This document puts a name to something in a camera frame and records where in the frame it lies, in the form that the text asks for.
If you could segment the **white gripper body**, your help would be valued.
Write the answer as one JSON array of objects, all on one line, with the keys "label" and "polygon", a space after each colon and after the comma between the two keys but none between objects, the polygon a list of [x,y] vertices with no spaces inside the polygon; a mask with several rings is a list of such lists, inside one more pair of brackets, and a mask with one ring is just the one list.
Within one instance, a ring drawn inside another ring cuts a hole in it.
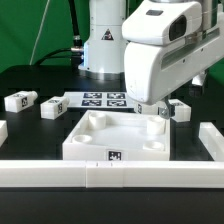
[{"label": "white gripper body", "polygon": [[177,49],[129,43],[124,56],[128,95],[152,105],[224,57],[224,30],[215,29],[200,43]]}]

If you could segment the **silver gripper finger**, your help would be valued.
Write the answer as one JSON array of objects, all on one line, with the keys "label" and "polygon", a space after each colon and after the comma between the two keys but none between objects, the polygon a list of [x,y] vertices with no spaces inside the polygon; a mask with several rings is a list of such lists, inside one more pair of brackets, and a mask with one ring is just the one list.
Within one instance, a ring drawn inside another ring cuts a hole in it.
[{"label": "silver gripper finger", "polygon": [[159,115],[164,119],[169,119],[173,116],[173,106],[169,103],[167,97],[161,101],[161,106],[159,107]]}]

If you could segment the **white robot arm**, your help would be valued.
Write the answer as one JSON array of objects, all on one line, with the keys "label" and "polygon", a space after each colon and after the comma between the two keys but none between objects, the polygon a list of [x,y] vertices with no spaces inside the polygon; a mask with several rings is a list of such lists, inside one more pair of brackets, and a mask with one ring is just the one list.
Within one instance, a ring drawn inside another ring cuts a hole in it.
[{"label": "white robot arm", "polygon": [[134,101],[174,115],[168,95],[224,58],[218,0],[143,0],[129,16],[125,0],[90,0],[90,36],[79,68],[97,79],[125,76]]}]

